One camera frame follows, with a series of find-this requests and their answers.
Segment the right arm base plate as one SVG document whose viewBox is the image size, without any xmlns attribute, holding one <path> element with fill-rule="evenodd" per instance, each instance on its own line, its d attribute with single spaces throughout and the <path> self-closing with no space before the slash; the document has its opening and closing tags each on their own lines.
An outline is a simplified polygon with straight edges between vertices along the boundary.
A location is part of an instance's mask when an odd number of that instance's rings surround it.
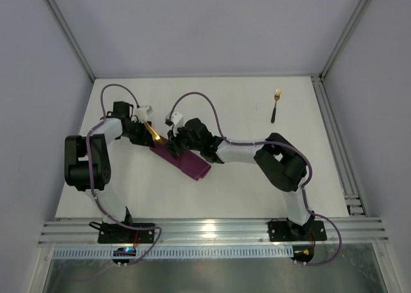
<svg viewBox="0 0 411 293">
<path fill-rule="evenodd" d="M 324 223 L 314 220 L 310 224 L 299 226 L 287 220 L 274 220 L 268 223 L 268 235 L 271 242 L 309 242 L 328 239 Z"/>
</svg>

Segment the black handled gold knife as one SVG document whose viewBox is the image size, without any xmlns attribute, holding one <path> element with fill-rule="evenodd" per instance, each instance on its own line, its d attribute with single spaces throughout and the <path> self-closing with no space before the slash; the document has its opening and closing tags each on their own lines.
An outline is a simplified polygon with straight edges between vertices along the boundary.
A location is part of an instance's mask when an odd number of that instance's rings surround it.
<svg viewBox="0 0 411 293">
<path fill-rule="evenodd" d="M 164 144 L 164 141 L 163 141 L 162 137 L 155 131 L 155 129 L 148 122 L 145 122 L 144 126 L 147 129 L 147 131 L 150 133 L 150 135 L 152 136 L 153 140 L 156 143 L 158 143 L 160 145 Z"/>
</svg>

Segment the gold fork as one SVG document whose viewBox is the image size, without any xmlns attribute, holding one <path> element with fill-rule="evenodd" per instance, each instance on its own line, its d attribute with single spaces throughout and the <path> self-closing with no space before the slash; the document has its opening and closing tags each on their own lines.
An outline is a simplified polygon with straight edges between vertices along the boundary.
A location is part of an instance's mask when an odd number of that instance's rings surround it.
<svg viewBox="0 0 411 293">
<path fill-rule="evenodd" d="M 271 119 L 270 119 L 271 123 L 275 123 L 275 117 L 276 117 L 276 112 L 277 112 L 277 103 L 280 100 L 280 97 L 281 97 L 281 90 L 276 89 L 275 93 L 274 93 L 274 108 L 272 110 L 272 115 L 271 115 Z"/>
</svg>

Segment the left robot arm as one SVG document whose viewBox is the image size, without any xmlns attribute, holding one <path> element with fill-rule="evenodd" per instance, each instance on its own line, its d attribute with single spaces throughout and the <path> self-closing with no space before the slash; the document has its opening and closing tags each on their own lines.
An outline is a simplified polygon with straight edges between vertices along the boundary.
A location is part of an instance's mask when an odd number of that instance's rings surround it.
<svg viewBox="0 0 411 293">
<path fill-rule="evenodd" d="M 153 147 L 154 139 L 148 127 L 152 124 L 148 105 L 134 106 L 124 101 L 114 102 L 86 136 L 67 136 L 64 142 L 64 178 L 66 184 L 86 194 L 97 206 L 103 220 L 134 230 L 132 216 L 110 185 L 112 168 L 109 145 L 127 138 L 133 145 Z"/>
</svg>

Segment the purple satin napkin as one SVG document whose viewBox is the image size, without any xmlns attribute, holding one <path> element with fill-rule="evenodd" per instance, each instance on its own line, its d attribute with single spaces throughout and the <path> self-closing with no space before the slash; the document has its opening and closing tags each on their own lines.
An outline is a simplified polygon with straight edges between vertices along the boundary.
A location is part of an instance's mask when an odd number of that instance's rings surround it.
<svg viewBox="0 0 411 293">
<path fill-rule="evenodd" d="M 176 159 L 172 157 L 165 145 L 158 142 L 155 142 L 154 146 L 150 147 L 150 150 L 195 181 L 204 178 L 211 169 L 209 163 L 189 150 L 184 151 Z"/>
</svg>

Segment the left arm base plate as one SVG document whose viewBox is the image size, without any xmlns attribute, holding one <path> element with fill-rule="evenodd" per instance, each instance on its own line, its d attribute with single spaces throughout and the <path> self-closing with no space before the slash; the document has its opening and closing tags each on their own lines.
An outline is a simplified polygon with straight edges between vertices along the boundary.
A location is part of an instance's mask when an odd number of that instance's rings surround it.
<svg viewBox="0 0 411 293">
<path fill-rule="evenodd" d="M 136 223 L 132 226 L 138 230 L 127 229 L 118 224 L 90 222 L 89 225 L 98 230 L 99 244 L 153 244 L 153 223 Z"/>
</svg>

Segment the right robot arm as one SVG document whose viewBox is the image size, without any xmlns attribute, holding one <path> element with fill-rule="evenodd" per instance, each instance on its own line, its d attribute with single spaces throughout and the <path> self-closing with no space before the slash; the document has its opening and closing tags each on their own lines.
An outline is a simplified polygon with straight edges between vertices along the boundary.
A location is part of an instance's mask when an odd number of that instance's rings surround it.
<svg viewBox="0 0 411 293">
<path fill-rule="evenodd" d="M 303 181 L 311 166 L 293 145 L 278 133 L 256 143 L 232 142 L 214 136 L 198 118 L 185 124 L 167 118 L 169 126 L 166 149 L 173 158 L 188 150 L 197 151 L 209 163 L 250 163 L 258 165 L 268 181 L 282 191 L 286 223 L 293 237 L 301 239 L 311 232 L 315 216 L 310 211 Z"/>
</svg>

